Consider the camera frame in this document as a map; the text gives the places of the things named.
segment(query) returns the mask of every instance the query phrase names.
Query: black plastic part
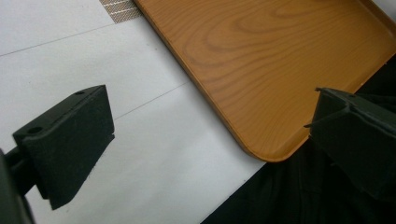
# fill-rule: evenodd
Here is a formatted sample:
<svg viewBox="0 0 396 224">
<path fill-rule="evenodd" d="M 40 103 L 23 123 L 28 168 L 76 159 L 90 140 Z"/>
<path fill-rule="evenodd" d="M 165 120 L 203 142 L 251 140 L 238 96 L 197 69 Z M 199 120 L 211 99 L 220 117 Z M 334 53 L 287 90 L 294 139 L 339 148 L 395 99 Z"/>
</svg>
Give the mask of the black plastic part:
<svg viewBox="0 0 396 224">
<path fill-rule="evenodd" d="M 0 183 L 0 223 L 34 223 L 30 207 L 24 196 L 17 191 L 2 150 L 0 150 Z"/>
<path fill-rule="evenodd" d="M 21 160 L 31 162 L 52 209 L 69 203 L 108 144 L 114 124 L 105 86 L 88 88 L 16 131 Z"/>
<path fill-rule="evenodd" d="M 394 97 L 319 89 L 311 139 L 373 198 L 396 200 L 396 115 Z"/>
<path fill-rule="evenodd" d="M 31 160 L 22 156 L 17 147 L 7 153 L 6 161 L 19 194 L 25 195 L 38 182 L 35 167 Z"/>
</svg>

